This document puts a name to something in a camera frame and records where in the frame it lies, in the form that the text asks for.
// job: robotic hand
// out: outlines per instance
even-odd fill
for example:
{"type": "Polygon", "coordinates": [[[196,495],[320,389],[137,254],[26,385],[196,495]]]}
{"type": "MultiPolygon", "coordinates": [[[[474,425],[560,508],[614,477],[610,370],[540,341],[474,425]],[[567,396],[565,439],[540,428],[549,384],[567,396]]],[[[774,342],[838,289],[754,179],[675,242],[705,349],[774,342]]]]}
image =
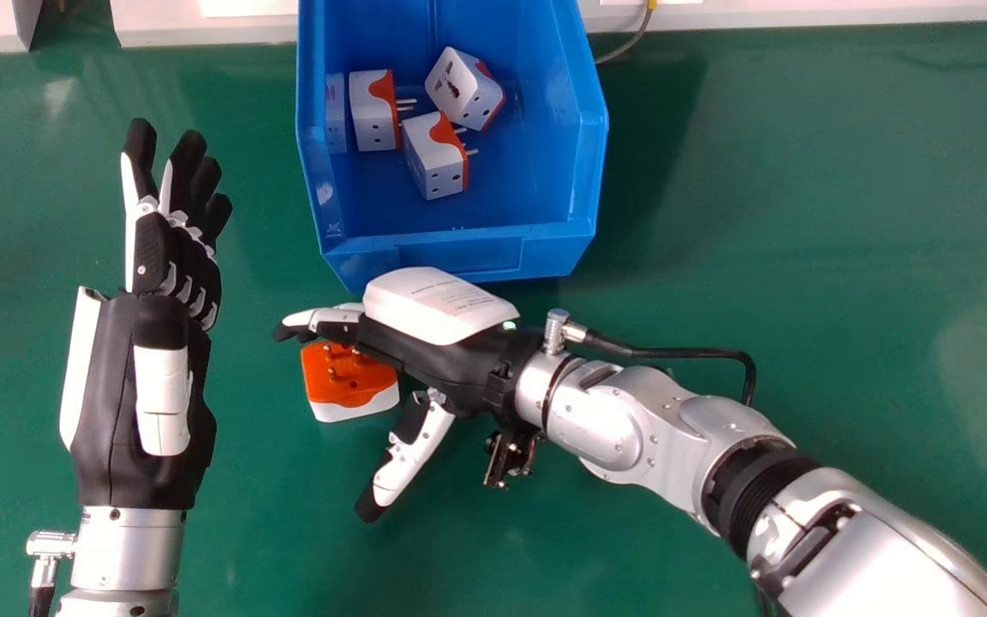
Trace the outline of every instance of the robotic hand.
{"type": "Polygon", "coordinates": [[[367,522],[394,503],[453,417],[489,413],[499,430],[487,485],[526,476],[546,437],[602,480],[641,485],[688,512],[783,614],[987,617],[987,573],[970,555],[800,452],[748,406],[756,374],[744,352],[630,347],[561,309],[533,331],[505,300],[433,268],[376,278],[362,309],[297,313],[274,338],[337,341],[430,387],[407,402],[356,503],[367,522]],[[689,392],[658,368],[587,360],[565,343],[627,359],[740,360],[743,402],[689,392]]]}
{"type": "Polygon", "coordinates": [[[57,562],[74,559],[57,614],[176,616],[185,516],[212,462],[204,378],[220,304],[216,238],[230,218],[220,170],[189,130],[152,177],[156,134],[134,120],[121,155],[124,290],[79,288],[59,434],[75,465],[77,534],[35,531],[30,617],[45,617],[57,562]]]}

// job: gray cable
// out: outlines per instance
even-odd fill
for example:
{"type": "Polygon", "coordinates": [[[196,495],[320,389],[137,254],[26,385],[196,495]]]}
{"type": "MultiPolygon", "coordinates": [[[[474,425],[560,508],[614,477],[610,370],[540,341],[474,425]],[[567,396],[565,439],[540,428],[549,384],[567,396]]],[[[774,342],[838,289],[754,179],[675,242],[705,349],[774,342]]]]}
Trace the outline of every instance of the gray cable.
{"type": "Polygon", "coordinates": [[[642,18],[642,25],[639,25],[638,32],[635,32],[634,36],[631,36],[631,39],[627,40],[626,43],[616,47],[614,51],[608,52],[607,54],[596,58],[596,66],[606,63],[607,60],[618,58],[619,56],[625,54],[627,50],[630,50],[631,47],[634,47],[635,44],[638,43],[638,40],[646,34],[646,27],[649,27],[649,18],[651,16],[654,16],[654,9],[646,8],[646,16],[642,18]]]}

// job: blue plastic container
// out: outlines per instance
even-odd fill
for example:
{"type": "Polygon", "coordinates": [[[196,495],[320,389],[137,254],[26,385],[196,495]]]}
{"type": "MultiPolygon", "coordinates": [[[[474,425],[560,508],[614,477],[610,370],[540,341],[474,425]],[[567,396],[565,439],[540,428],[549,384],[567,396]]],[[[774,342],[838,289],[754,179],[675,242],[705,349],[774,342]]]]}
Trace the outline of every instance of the blue plastic container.
{"type": "Polygon", "coordinates": [[[595,234],[607,143],[576,0],[301,0],[298,36],[299,157],[345,288],[406,266],[476,282],[571,273],[595,234]],[[401,152],[357,152],[351,123],[346,152],[328,147],[326,76],[391,68],[398,97],[431,111],[422,85],[446,45],[482,59],[506,101],[485,132],[461,135],[479,151],[470,190],[426,201],[401,152]]]}

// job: green tabletop surface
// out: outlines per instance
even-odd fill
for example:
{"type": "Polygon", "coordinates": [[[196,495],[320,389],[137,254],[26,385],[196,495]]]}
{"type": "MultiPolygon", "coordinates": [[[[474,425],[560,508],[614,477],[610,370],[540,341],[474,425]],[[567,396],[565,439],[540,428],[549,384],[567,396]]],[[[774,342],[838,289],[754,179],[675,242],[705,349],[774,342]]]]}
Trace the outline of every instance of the green tabletop surface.
{"type": "MultiPolygon", "coordinates": [[[[362,524],[394,416],[317,424],[297,344],[270,339],[353,297],[314,240],[294,46],[125,51],[100,4],[45,11],[31,54],[0,56],[0,616],[24,610],[28,532],[77,528],[60,386],[75,288],[121,284],[132,117],[160,155],[199,129],[236,209],[182,613],[755,614],[720,540],[555,446],[483,488],[489,418],[362,524]]],[[[987,24],[655,34],[600,76],[595,241],[569,278],[490,289],[526,320],[563,306],[633,343],[747,349],[779,429],[987,567],[987,24]]],[[[673,370],[738,394],[739,366],[673,370]]]]}

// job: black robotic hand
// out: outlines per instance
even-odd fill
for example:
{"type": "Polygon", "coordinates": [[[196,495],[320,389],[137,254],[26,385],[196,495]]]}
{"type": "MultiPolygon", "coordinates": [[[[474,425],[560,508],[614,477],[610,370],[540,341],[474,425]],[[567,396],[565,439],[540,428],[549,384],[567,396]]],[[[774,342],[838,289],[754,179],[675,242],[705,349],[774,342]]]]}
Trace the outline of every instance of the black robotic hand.
{"type": "Polygon", "coordinates": [[[188,509],[212,461],[216,422],[204,403],[219,312],[216,238],[230,200],[195,130],[154,183],[156,134],[129,126],[124,290],[80,288],[59,429],[85,506],[188,509]]]}

